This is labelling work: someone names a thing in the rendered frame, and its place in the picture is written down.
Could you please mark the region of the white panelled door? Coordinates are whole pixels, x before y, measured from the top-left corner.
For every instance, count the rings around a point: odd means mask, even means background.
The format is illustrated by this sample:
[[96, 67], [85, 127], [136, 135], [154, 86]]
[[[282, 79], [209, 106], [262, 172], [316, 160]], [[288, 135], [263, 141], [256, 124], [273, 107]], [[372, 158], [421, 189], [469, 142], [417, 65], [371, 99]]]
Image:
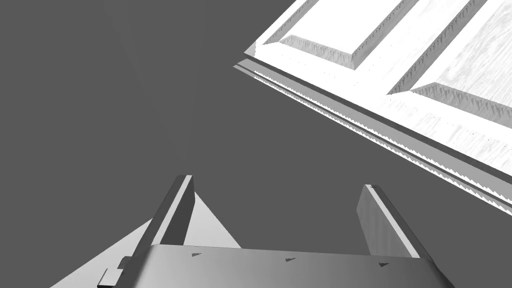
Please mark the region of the white panelled door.
[[512, 176], [512, 0], [295, 0], [245, 53]]

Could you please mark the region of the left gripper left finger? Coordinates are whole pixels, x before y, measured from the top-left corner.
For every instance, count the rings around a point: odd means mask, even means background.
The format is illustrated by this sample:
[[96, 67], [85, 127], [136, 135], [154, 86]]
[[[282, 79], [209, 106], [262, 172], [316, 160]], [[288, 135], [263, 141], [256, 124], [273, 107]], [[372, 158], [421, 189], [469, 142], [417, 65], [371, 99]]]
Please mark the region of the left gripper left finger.
[[179, 174], [149, 222], [133, 256], [152, 245], [184, 245], [195, 202], [193, 176]]

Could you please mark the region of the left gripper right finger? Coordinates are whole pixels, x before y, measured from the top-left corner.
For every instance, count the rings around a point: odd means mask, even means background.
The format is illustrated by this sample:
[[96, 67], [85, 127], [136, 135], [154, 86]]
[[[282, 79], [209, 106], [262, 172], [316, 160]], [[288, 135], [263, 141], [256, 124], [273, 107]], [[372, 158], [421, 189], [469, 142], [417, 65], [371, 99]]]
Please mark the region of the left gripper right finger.
[[378, 185], [363, 185], [356, 212], [372, 256], [433, 261]]

